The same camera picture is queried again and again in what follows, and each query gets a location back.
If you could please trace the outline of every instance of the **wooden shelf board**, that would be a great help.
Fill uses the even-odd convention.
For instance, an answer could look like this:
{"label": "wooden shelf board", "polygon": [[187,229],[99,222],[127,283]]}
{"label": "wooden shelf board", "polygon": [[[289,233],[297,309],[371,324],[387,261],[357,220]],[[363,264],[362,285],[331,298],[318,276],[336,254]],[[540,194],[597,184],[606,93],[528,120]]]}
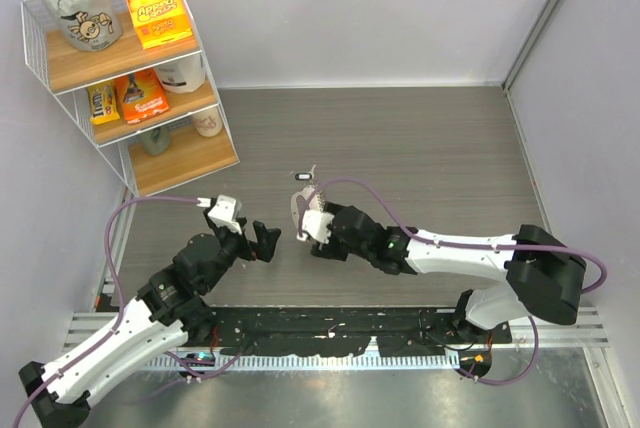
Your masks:
{"label": "wooden shelf board", "polygon": [[102,51],[79,51],[66,41],[59,30],[47,33],[49,88],[53,93],[69,91],[199,51],[193,36],[144,50],[129,13],[119,13],[118,19],[122,24],[122,36]]}
{"label": "wooden shelf board", "polygon": [[125,121],[124,117],[122,117],[122,112],[120,112],[119,120],[103,123],[102,125],[95,125],[93,127],[96,143],[102,145],[126,137],[137,131],[146,130],[159,123],[178,118],[190,111],[215,105],[217,102],[216,94],[208,80],[192,93],[178,94],[171,93],[170,91],[165,93],[169,106],[171,107],[169,111],[132,125]]}
{"label": "wooden shelf board", "polygon": [[150,156],[140,143],[129,147],[140,195],[171,188],[238,162],[226,130],[213,138],[200,136],[193,125],[171,131],[167,151]]}

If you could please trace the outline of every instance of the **white mug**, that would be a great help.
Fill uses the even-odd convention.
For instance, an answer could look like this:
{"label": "white mug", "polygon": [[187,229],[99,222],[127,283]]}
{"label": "white mug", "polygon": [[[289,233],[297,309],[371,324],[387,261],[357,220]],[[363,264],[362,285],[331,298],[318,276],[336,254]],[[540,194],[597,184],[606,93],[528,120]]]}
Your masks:
{"label": "white mug", "polygon": [[202,136],[216,136],[222,131],[222,118],[220,117],[217,106],[199,111],[191,115],[191,119],[193,120],[193,125],[196,127],[196,130]]}

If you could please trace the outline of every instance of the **white wall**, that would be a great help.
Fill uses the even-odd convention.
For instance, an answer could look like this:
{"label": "white wall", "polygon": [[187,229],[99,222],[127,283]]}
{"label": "white wall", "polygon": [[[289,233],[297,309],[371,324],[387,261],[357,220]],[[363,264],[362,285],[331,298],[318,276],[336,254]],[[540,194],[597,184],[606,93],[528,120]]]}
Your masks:
{"label": "white wall", "polygon": [[639,27],[640,0],[564,0],[513,90],[554,231],[611,268],[592,299],[630,405],[640,399]]}
{"label": "white wall", "polygon": [[504,81],[544,0],[189,0],[224,87]]}
{"label": "white wall", "polygon": [[[20,0],[0,0],[0,418],[25,400],[18,370],[60,354],[98,276],[121,183],[24,64]],[[39,426],[29,410],[23,427]]]}

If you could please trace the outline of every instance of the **small object on table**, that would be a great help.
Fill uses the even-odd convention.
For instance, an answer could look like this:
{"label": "small object on table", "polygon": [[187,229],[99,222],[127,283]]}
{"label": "small object on table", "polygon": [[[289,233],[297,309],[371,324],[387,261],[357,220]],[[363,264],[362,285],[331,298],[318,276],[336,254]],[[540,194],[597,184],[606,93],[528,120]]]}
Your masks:
{"label": "small object on table", "polygon": [[101,125],[107,121],[120,119],[113,80],[88,86],[87,93],[89,94],[92,124]]}
{"label": "small object on table", "polygon": [[171,143],[171,135],[166,125],[140,133],[138,139],[145,151],[151,156],[164,153]]}
{"label": "small object on table", "polygon": [[216,136],[222,131],[222,118],[217,106],[212,106],[206,110],[199,111],[191,115],[196,131],[206,137]]}
{"label": "small object on table", "polygon": [[81,51],[99,51],[122,36],[110,0],[42,0],[65,39]]}
{"label": "small object on table", "polygon": [[116,93],[127,123],[167,111],[169,103],[152,68],[116,78]]}
{"label": "small object on table", "polygon": [[172,93],[191,93],[204,84],[207,73],[200,54],[163,63],[154,68],[165,90]]}
{"label": "small object on table", "polygon": [[145,50],[193,34],[182,0],[127,0],[127,5]]}

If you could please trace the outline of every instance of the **logo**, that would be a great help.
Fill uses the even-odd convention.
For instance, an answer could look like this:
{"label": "logo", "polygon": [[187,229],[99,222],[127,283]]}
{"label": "logo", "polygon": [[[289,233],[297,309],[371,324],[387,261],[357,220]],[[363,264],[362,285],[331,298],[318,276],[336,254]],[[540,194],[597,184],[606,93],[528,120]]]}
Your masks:
{"label": "logo", "polygon": [[153,18],[169,13],[171,10],[175,10],[178,7],[176,0],[162,0],[152,5],[141,6],[138,8],[137,16],[138,21],[145,22]]}

